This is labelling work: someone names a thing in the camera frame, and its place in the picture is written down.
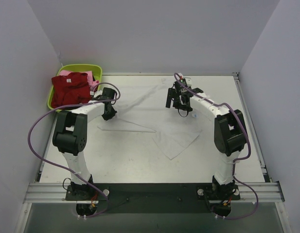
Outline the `green plastic basket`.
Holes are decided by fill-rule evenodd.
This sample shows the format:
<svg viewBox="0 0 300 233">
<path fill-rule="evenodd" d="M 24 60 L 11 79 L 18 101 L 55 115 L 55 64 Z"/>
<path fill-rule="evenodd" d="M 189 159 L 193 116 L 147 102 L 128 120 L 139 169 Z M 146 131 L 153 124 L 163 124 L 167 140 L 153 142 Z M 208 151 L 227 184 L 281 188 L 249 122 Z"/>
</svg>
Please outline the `green plastic basket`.
<svg viewBox="0 0 300 233">
<path fill-rule="evenodd" d="M 102 68 L 92 64 L 70 64 L 60 68 L 51 78 L 52 87 L 47 106 L 54 109 L 69 104 L 87 103 L 102 78 Z"/>
</svg>

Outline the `white t shirt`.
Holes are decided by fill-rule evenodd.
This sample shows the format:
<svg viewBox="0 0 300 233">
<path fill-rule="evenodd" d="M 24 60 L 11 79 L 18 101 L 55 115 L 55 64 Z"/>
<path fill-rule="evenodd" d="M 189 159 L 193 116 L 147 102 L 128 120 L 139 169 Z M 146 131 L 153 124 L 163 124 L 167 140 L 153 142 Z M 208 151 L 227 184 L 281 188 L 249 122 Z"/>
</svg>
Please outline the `white t shirt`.
<svg viewBox="0 0 300 233">
<path fill-rule="evenodd" d="M 166 108 L 169 79 L 155 85 L 119 85 L 121 98 L 115 104 L 116 116 L 99 120 L 104 131 L 153 133 L 153 141 L 170 160 L 181 154 L 202 132 L 198 118 L 184 117 L 176 109 Z"/>
</svg>

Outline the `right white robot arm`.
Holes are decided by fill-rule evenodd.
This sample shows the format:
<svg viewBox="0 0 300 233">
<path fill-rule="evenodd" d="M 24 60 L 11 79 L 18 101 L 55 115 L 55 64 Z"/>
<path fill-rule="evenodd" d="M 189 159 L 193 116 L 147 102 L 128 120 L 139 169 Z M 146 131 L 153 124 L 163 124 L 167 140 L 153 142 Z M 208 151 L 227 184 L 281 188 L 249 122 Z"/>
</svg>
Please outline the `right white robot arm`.
<svg viewBox="0 0 300 233">
<path fill-rule="evenodd" d="M 168 89 L 166 107 L 187 113 L 196 110 L 213 122 L 213 139 L 220 157 L 212 183 L 219 187 L 232 185 L 236 162 L 249 142 L 243 113 L 226 104 L 216 104 L 201 89 L 187 85 L 185 79 Z"/>
</svg>

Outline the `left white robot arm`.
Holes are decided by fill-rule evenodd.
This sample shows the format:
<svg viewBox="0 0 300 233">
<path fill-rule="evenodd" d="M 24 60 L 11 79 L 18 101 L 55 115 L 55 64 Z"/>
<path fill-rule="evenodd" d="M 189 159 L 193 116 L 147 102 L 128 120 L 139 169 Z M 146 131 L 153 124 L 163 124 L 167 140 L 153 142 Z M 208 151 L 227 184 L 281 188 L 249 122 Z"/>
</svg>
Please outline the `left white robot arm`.
<svg viewBox="0 0 300 233">
<path fill-rule="evenodd" d="M 62 110 L 58 114 L 53 133 L 53 145 L 65 158 L 68 168 L 71 170 L 71 189 L 84 200 L 93 196 L 93 183 L 84 156 L 87 144 L 88 123 L 96 117 L 102 117 L 107 121 L 112 119 L 117 111 L 113 103 L 117 98 L 117 92 L 105 87 L 94 95 L 94 99 L 71 111 Z"/>
</svg>

